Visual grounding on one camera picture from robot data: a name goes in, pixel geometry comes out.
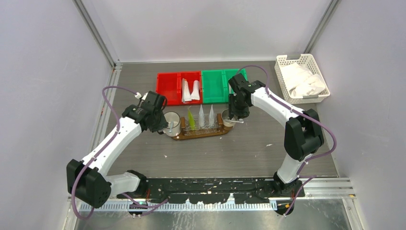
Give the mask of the grey toothpaste tube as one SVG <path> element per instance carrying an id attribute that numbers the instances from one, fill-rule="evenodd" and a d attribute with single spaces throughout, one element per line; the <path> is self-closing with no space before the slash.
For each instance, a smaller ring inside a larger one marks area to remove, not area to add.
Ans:
<path id="1" fill-rule="evenodd" d="M 215 122 L 215 115 L 214 115 L 213 105 L 211 105 L 211 109 L 210 109 L 209 116 L 208 116 L 209 126 L 213 127 L 214 122 Z"/>

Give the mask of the red plastic bin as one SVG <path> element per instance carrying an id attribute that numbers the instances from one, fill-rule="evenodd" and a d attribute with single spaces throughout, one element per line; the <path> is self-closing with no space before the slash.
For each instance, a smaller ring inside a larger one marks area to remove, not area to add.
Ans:
<path id="1" fill-rule="evenodd" d="M 200 100 L 191 100 L 188 103 L 183 103 L 181 100 L 181 105 L 184 104 L 202 104 L 203 103 L 203 91 L 202 91 L 202 77 L 200 71 L 186 71 L 180 73 L 180 80 L 181 80 L 181 93 L 182 93 L 182 79 L 186 79 L 189 85 L 190 93 L 192 93 L 193 89 L 193 82 L 198 80 L 200 82 Z"/>
<path id="2" fill-rule="evenodd" d="M 168 105 L 181 104 L 181 80 L 179 72 L 157 74 L 156 92 L 165 96 Z"/>

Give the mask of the brown oval wooden tray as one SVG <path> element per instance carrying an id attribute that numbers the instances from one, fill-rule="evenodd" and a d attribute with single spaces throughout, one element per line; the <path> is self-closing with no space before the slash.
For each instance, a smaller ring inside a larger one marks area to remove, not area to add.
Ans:
<path id="1" fill-rule="evenodd" d="M 213 137 L 213 136 L 221 136 L 229 133 L 234 126 L 225 126 L 222 122 L 218 123 L 215 127 L 209 128 L 198 128 L 198 129 L 190 129 L 190 127 L 181 120 L 180 123 L 180 133 L 175 136 L 171 137 L 173 140 L 187 140 L 187 139 L 195 139 L 195 138 L 206 138 L 206 137 Z"/>

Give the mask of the green plastic bin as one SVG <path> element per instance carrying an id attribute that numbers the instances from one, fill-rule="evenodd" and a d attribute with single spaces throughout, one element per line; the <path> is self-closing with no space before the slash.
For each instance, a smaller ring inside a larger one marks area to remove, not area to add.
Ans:
<path id="1" fill-rule="evenodd" d="M 202 70 L 203 103 L 215 104 L 226 101 L 222 70 Z"/>
<path id="2" fill-rule="evenodd" d="M 224 80 L 226 83 L 226 88 L 225 88 L 225 94 L 226 94 L 226 103 L 229 101 L 229 94 L 233 94 L 234 91 L 232 90 L 231 86 L 229 85 L 228 81 L 235 75 L 237 75 L 238 73 L 241 73 L 245 80 L 248 80 L 247 78 L 247 73 L 245 69 L 242 69 L 240 71 L 238 71 L 238 69 L 224 69 Z"/>

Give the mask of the white enamel mug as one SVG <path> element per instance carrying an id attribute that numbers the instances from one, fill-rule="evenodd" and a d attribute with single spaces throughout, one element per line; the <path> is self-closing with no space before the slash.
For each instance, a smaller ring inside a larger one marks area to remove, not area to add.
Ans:
<path id="1" fill-rule="evenodd" d="M 176 112 L 170 111 L 164 114 L 168 126 L 158 133 L 160 135 L 166 134 L 169 137 L 176 137 L 180 134 L 180 115 Z"/>

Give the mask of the white crumpled cloth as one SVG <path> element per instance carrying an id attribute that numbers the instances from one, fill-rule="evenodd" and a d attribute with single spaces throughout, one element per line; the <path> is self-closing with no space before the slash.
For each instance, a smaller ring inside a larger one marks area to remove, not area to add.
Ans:
<path id="1" fill-rule="evenodd" d="M 319 95 L 327 88 L 321 75 L 313 74 L 311 70 L 297 63 L 281 67 L 281 74 L 292 97 Z"/>

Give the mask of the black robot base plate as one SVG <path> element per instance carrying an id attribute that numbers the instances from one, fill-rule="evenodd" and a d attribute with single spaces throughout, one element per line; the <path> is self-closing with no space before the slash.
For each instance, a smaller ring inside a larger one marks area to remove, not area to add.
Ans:
<path id="1" fill-rule="evenodd" d="M 118 195 L 133 199 L 145 198 L 153 203 L 167 200 L 170 204 L 216 204 L 233 198 L 236 204 L 268 203 L 270 198 L 303 197 L 299 191 L 302 181 L 295 180 L 288 185 L 277 185 L 269 178 L 149 178 L 142 179 L 134 192 Z"/>

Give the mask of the white toothpaste tube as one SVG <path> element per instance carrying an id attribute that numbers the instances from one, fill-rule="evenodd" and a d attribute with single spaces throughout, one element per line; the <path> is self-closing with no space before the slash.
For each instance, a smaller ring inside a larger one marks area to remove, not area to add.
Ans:
<path id="1" fill-rule="evenodd" d="M 188 85 L 188 82 L 186 79 L 182 79 L 182 99 L 181 100 L 183 103 L 188 103 L 192 100 L 189 85 Z"/>
<path id="2" fill-rule="evenodd" d="M 199 101 L 200 100 L 200 82 L 198 80 L 195 80 L 193 82 L 193 89 L 191 93 L 191 99 Z"/>
<path id="3" fill-rule="evenodd" d="M 204 127 L 205 125 L 205 116 L 203 111 L 203 106 L 200 105 L 199 115 L 198 115 L 198 124 L 199 127 Z"/>

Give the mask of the shiny metal cup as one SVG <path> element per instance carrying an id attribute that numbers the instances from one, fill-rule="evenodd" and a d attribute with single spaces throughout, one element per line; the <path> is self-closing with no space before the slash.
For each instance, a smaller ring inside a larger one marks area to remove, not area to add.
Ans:
<path id="1" fill-rule="evenodd" d="M 227 128 L 233 128 L 236 123 L 236 120 L 234 117 L 233 118 L 229 117 L 229 109 L 225 109 L 222 112 L 222 120 L 223 120 L 224 127 L 227 127 Z"/>

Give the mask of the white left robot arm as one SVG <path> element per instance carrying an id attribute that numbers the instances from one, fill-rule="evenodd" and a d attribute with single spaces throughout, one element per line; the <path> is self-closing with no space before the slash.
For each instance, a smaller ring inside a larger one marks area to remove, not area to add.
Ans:
<path id="1" fill-rule="evenodd" d="M 144 131 L 160 132 L 168 127 L 163 109 L 165 96 L 149 91 L 139 103 L 128 106 L 106 138 L 82 160 L 67 164 L 68 192 L 92 208 L 100 208 L 111 197 L 131 194 L 142 198 L 148 191 L 147 178 L 134 170 L 109 176 L 108 172 L 125 148 Z"/>

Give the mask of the white perforated plastic basket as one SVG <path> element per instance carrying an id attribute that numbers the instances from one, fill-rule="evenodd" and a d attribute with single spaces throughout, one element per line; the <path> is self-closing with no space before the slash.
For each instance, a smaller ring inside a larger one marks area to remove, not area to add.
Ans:
<path id="1" fill-rule="evenodd" d="M 311 54 L 278 55 L 274 66 L 284 99 L 290 104 L 319 103 L 330 96 Z"/>

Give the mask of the clear acrylic wooden rack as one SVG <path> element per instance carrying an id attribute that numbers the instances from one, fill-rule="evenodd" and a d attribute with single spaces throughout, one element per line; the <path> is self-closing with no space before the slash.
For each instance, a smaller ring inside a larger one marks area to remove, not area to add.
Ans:
<path id="1" fill-rule="evenodd" d="M 209 114 L 204 115 L 204 124 L 199 124 L 199 115 L 192 116 L 194 126 L 190 125 L 189 117 L 180 118 L 180 130 L 184 136 L 208 135 L 222 132 L 223 120 L 220 114 L 214 117 L 212 123 L 209 122 Z"/>

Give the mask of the lime green toothpaste tube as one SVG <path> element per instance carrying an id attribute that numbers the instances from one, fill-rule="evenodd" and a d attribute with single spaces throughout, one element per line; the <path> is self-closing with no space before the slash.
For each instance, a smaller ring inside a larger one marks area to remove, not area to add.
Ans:
<path id="1" fill-rule="evenodd" d="M 191 113 L 189 107 L 188 107 L 188 122 L 189 122 L 190 130 L 195 130 L 196 129 L 195 119 L 194 119 L 193 114 Z"/>

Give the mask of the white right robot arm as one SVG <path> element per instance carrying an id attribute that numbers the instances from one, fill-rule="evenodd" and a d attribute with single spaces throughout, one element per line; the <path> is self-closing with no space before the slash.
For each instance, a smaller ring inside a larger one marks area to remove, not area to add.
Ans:
<path id="1" fill-rule="evenodd" d="M 249 108 L 257 107 L 285 129 L 285 159 L 274 174 L 271 188 L 278 196 L 287 196 L 298 180 L 298 170 L 324 144 L 322 128 L 315 110 L 301 110 L 271 93 L 258 80 L 249 82 L 239 73 L 228 81 L 233 93 L 229 95 L 228 119 L 241 122 L 249 116 Z"/>

